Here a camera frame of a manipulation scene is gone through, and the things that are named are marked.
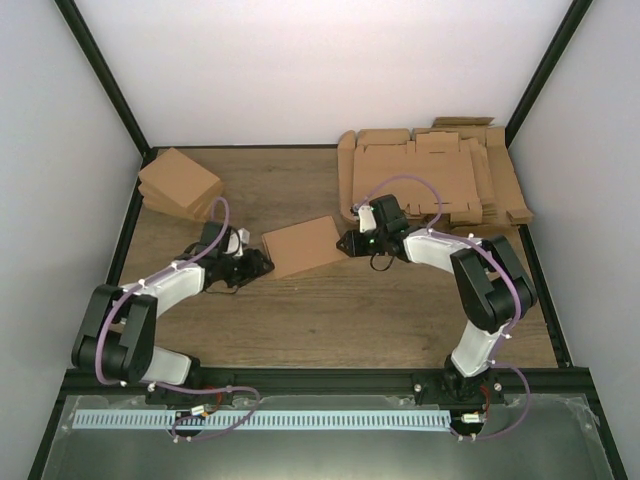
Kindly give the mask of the brown cardboard box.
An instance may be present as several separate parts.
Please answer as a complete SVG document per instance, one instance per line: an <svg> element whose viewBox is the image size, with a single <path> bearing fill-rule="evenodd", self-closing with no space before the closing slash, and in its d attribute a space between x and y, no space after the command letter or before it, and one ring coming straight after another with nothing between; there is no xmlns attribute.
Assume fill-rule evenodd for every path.
<svg viewBox="0 0 640 480"><path fill-rule="evenodd" d="M324 216L264 233L265 253L274 264L269 279L282 279L345 260L336 243L340 235L334 219Z"/></svg>

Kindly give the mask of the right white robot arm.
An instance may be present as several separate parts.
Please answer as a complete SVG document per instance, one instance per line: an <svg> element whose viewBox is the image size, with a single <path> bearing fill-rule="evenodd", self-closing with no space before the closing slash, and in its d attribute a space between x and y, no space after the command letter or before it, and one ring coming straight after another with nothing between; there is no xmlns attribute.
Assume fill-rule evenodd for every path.
<svg viewBox="0 0 640 480"><path fill-rule="evenodd" d="M445 361L442 383L451 400L468 402L486 381L501 343L537 302L533 281L511 243L503 235L461 237L412 225L393 195L358 207L356 218L358 227L336 242L347 256L388 256L453 275L467 323Z"/></svg>

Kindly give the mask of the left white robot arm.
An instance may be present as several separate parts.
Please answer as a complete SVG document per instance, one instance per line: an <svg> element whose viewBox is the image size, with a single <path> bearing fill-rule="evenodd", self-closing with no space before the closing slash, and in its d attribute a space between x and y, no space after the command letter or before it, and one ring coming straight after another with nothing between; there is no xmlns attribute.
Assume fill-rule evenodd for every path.
<svg viewBox="0 0 640 480"><path fill-rule="evenodd" d="M155 345L157 320L182 301L222 282L237 291L275 265L250 248L249 232L215 221L168 267L134 283L103 284L89 299L71 353L72 365L103 384L160 383L181 403L196 402L204 379L199 361Z"/></svg>

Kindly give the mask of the pile of flat cardboard blanks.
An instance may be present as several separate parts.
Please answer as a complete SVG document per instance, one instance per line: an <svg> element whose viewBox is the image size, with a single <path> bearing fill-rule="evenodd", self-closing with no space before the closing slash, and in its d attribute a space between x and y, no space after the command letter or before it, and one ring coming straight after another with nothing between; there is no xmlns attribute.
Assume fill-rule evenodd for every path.
<svg viewBox="0 0 640 480"><path fill-rule="evenodd" d="M345 132L337 145L339 211L393 194L412 220L442 213L453 226L526 225L526 205L506 146L490 117L438 117L425 128Z"/></svg>

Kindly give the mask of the stack of folded cardboard boxes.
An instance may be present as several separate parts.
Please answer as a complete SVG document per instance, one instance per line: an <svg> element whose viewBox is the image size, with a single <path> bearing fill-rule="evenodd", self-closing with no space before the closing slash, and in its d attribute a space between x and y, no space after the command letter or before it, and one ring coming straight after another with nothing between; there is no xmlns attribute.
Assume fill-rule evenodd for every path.
<svg viewBox="0 0 640 480"><path fill-rule="evenodd" d="M204 222L213 200L222 195L222 180L175 148L160 154L139 172L143 205L155 212Z"/></svg>

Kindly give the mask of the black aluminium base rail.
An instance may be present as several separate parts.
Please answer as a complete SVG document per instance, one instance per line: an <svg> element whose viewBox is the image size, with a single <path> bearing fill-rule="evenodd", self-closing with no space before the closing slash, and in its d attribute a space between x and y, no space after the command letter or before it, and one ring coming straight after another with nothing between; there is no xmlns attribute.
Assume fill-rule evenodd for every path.
<svg viewBox="0 0 640 480"><path fill-rule="evenodd" d="M578 394L595 398L595 386L587 368L533 368L522 370L531 393ZM480 385L489 391L491 400L509 394L525 393L520 377L507 368L485 373L473 386L445 386L442 369L306 369L306 368L204 368L200 374L204 387L249 386L261 398L298 395L382 395L409 396L420 404L440 406L475 405L484 400ZM104 386L91 374L68 370L59 398L68 395L146 395L148 403L171 406L195 405L212 395L178 393L163 387L148 392L145 385Z"/></svg>

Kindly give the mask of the black frame post left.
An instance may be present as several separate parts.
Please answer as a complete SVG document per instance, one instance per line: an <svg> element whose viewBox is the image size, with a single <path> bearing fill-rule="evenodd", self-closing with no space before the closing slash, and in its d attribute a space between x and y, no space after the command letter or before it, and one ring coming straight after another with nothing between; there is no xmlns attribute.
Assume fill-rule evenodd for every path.
<svg viewBox="0 0 640 480"><path fill-rule="evenodd" d="M61 13L71 34L76 40L102 89L114 107L122 125L133 141L138 152L148 156L152 151L149 142L136 120L134 113L126 100L111 68L108 65L96 39L77 3L73 0L55 0L58 11Z"/></svg>

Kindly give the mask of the black frame post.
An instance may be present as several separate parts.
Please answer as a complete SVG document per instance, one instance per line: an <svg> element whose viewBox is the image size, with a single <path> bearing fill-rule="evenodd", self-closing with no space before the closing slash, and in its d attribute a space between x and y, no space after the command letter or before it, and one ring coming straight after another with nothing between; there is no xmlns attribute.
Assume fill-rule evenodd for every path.
<svg viewBox="0 0 640 480"><path fill-rule="evenodd" d="M592 0L573 0L570 3L505 127L507 147L515 140L592 3Z"/></svg>
<svg viewBox="0 0 640 480"><path fill-rule="evenodd" d="M148 156L152 151L149 142L136 120L134 113L126 100L111 68L108 65L96 39L77 3L73 0L55 0L58 11L61 13L71 34L76 40L102 89L114 107L122 125L133 141L138 152Z"/></svg>

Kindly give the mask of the black frame post right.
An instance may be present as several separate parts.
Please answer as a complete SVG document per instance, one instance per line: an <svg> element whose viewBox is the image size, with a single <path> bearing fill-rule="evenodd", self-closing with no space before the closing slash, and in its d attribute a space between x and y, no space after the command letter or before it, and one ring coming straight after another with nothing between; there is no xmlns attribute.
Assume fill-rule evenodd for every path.
<svg viewBox="0 0 640 480"><path fill-rule="evenodd" d="M515 140L592 3L592 0L573 0L570 3L505 127L507 147Z"/></svg>

